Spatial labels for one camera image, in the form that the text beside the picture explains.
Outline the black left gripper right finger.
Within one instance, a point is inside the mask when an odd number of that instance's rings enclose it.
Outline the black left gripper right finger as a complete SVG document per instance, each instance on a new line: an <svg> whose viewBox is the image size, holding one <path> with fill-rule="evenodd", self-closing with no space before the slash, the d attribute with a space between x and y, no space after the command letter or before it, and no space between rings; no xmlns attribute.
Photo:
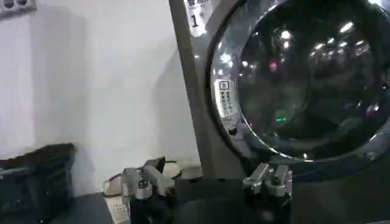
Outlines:
<svg viewBox="0 0 390 224"><path fill-rule="evenodd" d="M243 179L243 186L254 194L259 194L265 187L274 197L292 197L293 172L287 165L272 167L268 163L260 163L251 175Z"/></svg>

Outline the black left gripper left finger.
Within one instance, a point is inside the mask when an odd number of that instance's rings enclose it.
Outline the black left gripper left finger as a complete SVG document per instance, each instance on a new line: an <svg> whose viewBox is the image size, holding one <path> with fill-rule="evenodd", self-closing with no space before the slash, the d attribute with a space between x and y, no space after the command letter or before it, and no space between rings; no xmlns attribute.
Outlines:
<svg viewBox="0 0 390 224"><path fill-rule="evenodd" d="M147 200L153 193L165 197L173 190L175 181L163 175L164 156L147 160L141 167L128 167L121 173L121 196L125 200Z"/></svg>

